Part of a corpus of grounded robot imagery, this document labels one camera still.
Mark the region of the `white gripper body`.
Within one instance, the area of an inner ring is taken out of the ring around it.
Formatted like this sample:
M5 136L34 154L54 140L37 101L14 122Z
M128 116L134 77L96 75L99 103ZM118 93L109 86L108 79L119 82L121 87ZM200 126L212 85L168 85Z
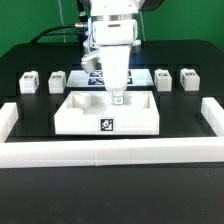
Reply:
M82 57L84 71L94 72L96 63L100 63L106 90L125 91L130 51L138 35L137 22L134 19L94 21L91 29L91 40L97 50Z

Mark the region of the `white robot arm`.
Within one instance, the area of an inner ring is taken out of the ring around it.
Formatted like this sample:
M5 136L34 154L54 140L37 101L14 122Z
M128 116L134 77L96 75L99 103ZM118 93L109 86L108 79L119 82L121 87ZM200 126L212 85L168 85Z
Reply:
M154 11L165 0L82 0L90 8L88 53L81 59L86 73L101 64L104 84L115 104L124 102L130 52L138 36L135 15Z

